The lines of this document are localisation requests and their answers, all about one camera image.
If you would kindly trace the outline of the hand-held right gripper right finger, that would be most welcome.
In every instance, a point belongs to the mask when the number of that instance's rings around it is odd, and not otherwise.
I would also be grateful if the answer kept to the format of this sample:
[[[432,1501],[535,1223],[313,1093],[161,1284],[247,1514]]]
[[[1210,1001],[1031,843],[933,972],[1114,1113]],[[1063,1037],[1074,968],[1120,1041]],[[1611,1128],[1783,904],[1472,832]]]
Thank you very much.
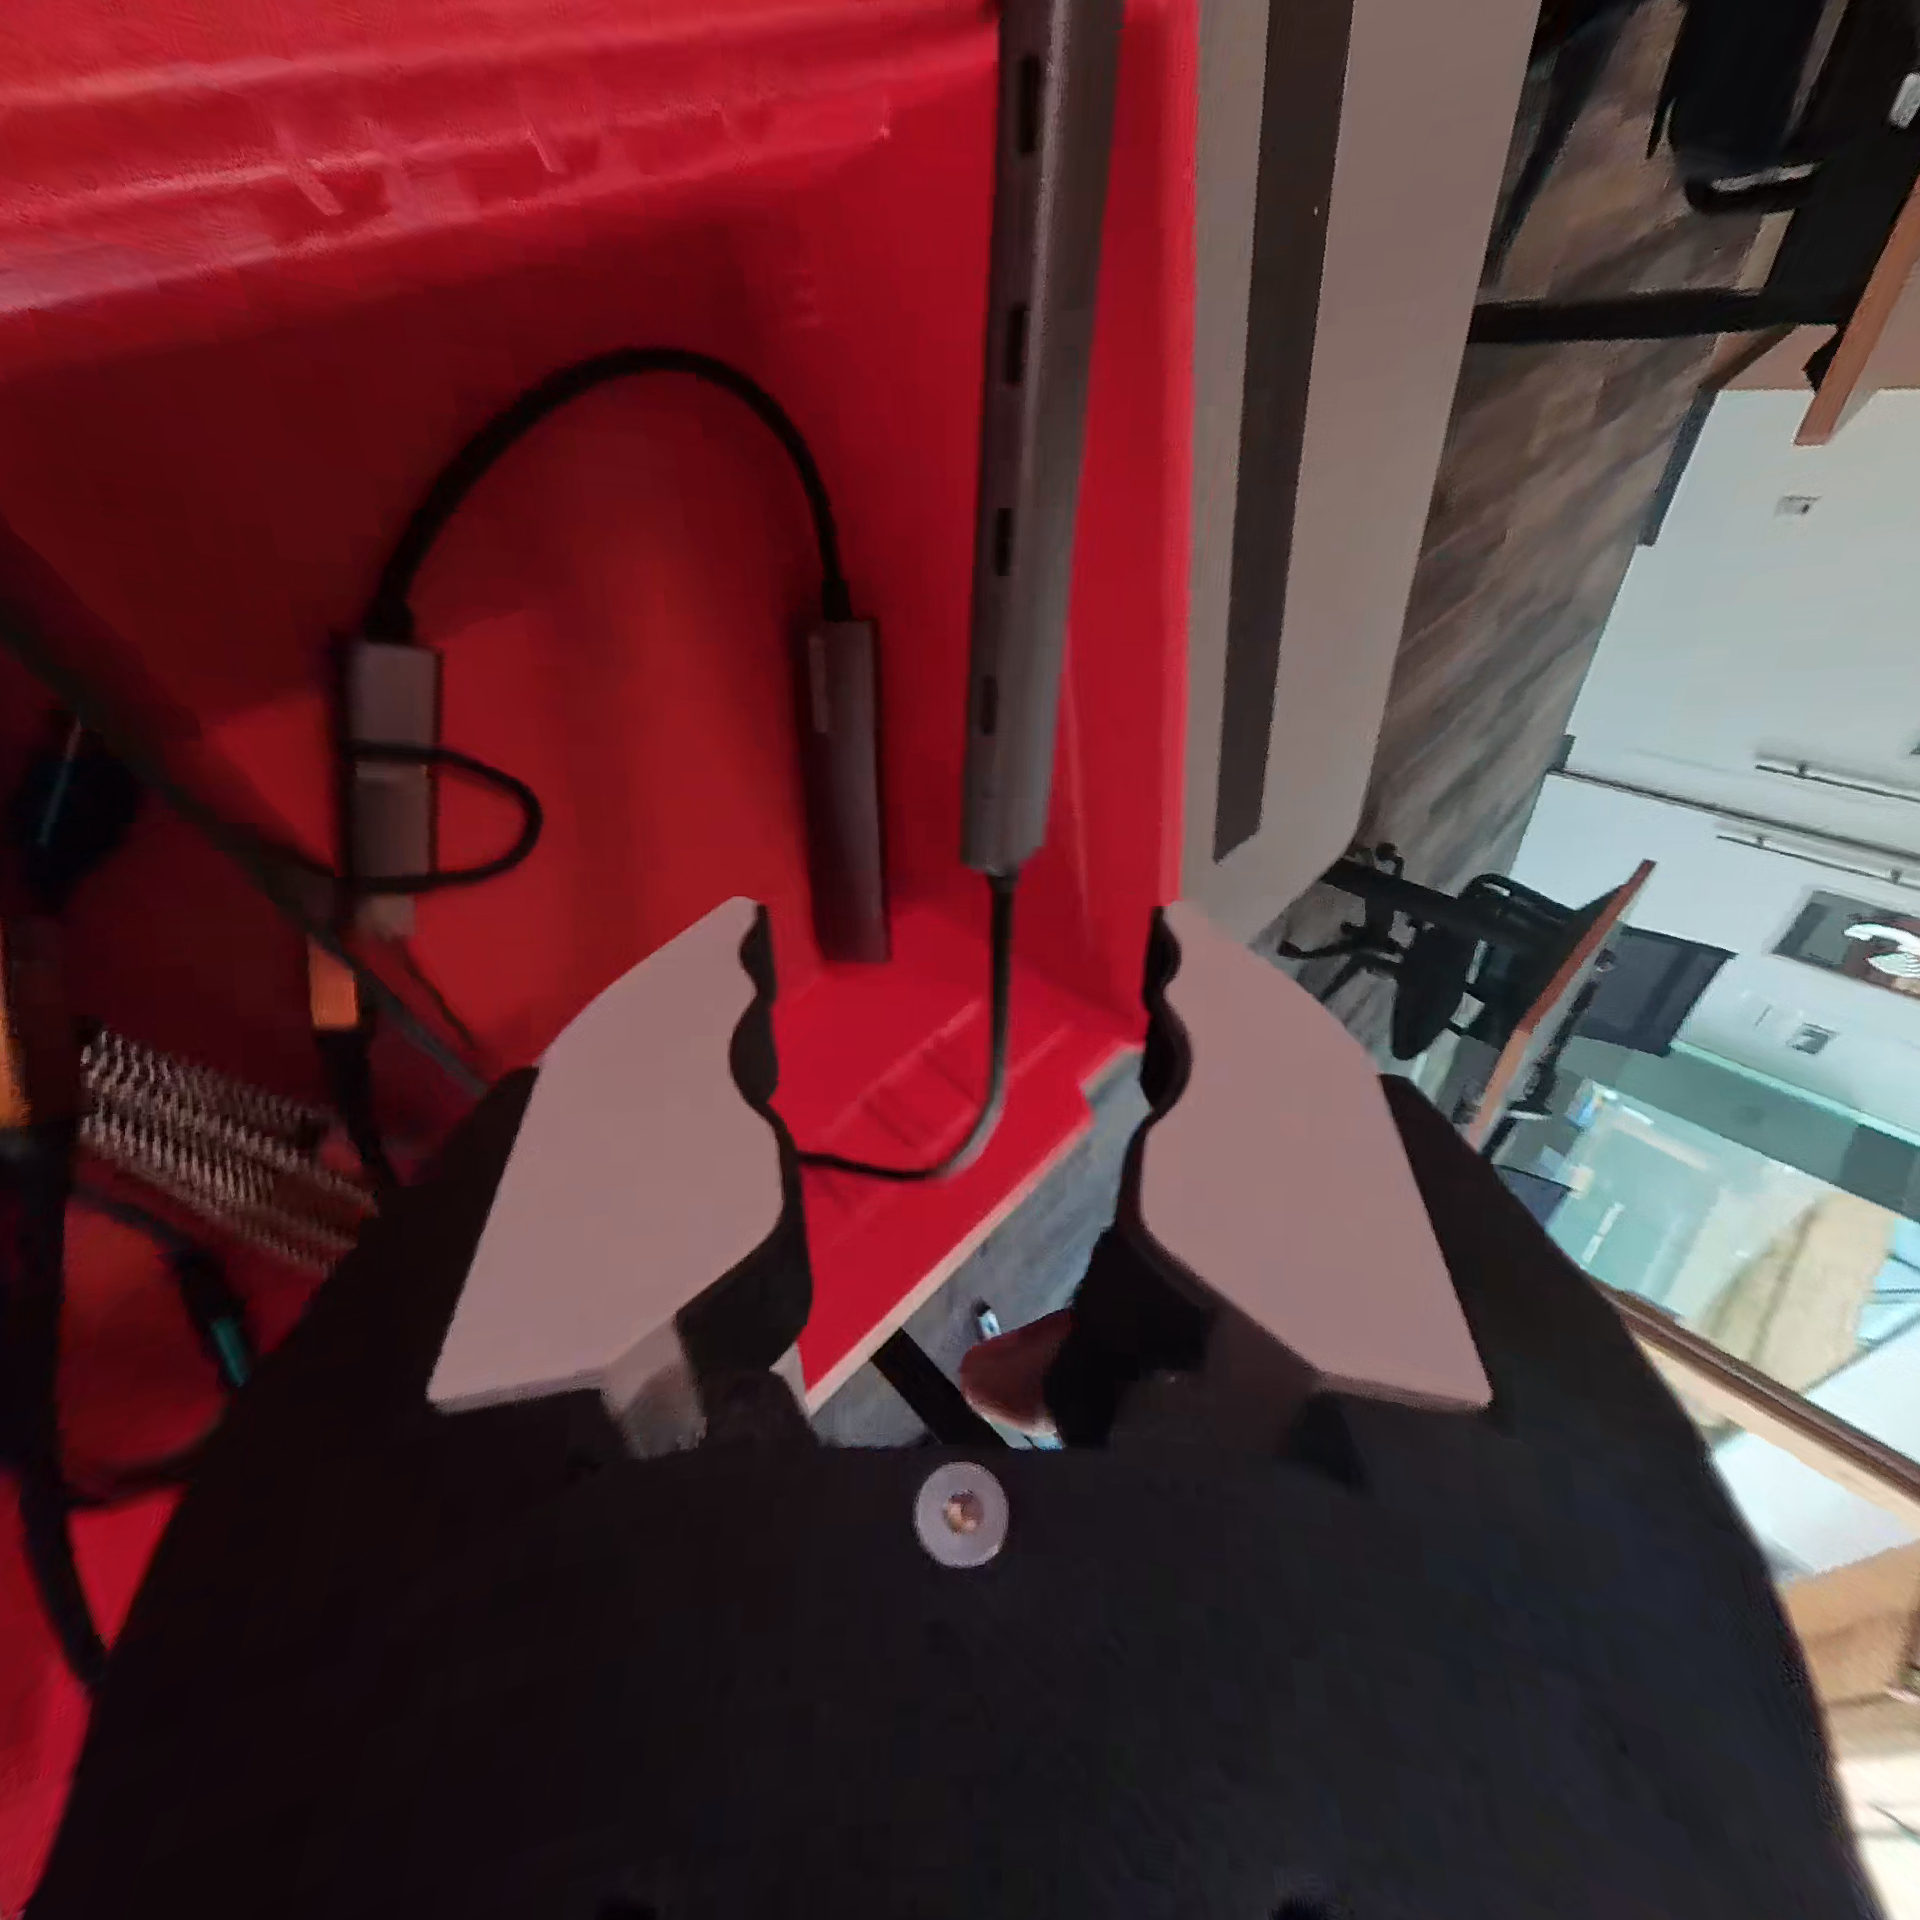
[[[1474,1418],[1470,1320],[1383,1080],[1190,904],[1142,962],[1145,1117],[1049,1365],[1070,1449],[1282,1449],[1351,1397]]]

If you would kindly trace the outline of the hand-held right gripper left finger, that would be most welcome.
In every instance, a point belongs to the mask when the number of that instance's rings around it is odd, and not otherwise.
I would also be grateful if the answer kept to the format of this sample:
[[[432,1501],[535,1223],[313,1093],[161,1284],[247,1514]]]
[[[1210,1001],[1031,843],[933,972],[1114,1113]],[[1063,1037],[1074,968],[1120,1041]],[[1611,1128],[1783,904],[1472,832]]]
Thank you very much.
[[[774,996],[765,911],[733,897],[560,1032],[426,1379],[434,1410],[592,1395],[637,1456],[809,1436]]]

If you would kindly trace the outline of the red plastic bin with divider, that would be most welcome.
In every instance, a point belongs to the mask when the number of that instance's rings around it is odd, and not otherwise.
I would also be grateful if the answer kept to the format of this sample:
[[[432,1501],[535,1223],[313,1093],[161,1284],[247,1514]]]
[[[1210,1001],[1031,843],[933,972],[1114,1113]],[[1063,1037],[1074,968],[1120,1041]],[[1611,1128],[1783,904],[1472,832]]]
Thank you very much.
[[[459,1095],[3,651],[3,1443],[87,1704],[26,1915],[937,1914],[887,1810],[1010,1760],[934,1453],[637,1456],[425,1388],[541,1056],[722,900],[774,959],[805,1413],[1145,1029],[1178,855],[1195,5],[1122,5],[1046,834],[961,863],[1000,5],[3,5],[3,523],[334,880]],[[880,637],[891,959],[822,959],[774,439]]]

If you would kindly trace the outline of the long grey usb hub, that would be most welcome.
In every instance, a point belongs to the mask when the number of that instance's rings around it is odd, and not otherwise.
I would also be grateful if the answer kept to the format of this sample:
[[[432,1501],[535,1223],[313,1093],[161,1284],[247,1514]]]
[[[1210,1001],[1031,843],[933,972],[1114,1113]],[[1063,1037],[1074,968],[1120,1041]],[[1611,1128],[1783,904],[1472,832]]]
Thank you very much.
[[[1120,3],[998,9],[961,863],[1002,895],[1049,828],[1120,32]]]

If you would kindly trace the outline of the black office chair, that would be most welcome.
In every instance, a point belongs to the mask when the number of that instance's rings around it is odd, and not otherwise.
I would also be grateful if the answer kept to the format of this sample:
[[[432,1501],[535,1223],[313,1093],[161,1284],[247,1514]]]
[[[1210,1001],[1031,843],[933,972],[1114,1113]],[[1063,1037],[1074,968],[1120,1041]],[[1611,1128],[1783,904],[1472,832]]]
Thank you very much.
[[[1488,968],[1531,969],[1573,920],[1570,907],[1499,873],[1474,876],[1456,897],[1407,880],[1391,843],[1352,849],[1322,885],[1357,900],[1359,916],[1326,945],[1274,940],[1273,951],[1288,962],[1341,962],[1328,994],[1359,973],[1386,980],[1384,1044],[1403,1066],[1454,1027],[1465,1000],[1488,1000],[1479,985]]]

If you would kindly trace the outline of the wooden desk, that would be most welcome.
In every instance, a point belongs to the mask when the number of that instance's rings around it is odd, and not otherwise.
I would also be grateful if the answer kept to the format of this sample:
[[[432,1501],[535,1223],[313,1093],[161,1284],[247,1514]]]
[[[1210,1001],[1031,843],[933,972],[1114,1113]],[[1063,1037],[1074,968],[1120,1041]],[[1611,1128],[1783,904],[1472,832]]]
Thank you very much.
[[[1552,961],[1542,962],[1546,972],[1504,1032],[1474,1113],[1458,1124],[1480,1162],[1494,1159],[1512,1123],[1522,1117],[1520,1105],[1573,1037],[1599,973],[1611,965],[1616,935],[1654,873],[1654,859],[1639,863],[1616,889],[1573,914],[1573,930],[1557,935]]]

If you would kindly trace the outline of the framed wall picture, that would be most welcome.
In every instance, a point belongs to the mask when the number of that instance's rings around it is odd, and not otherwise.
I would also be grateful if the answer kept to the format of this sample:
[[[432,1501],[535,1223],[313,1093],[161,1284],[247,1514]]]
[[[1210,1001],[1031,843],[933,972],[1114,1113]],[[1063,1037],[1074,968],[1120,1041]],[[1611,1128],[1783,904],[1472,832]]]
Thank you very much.
[[[1770,954],[1864,988],[1917,1000],[1917,914],[1815,889],[1791,914]]]

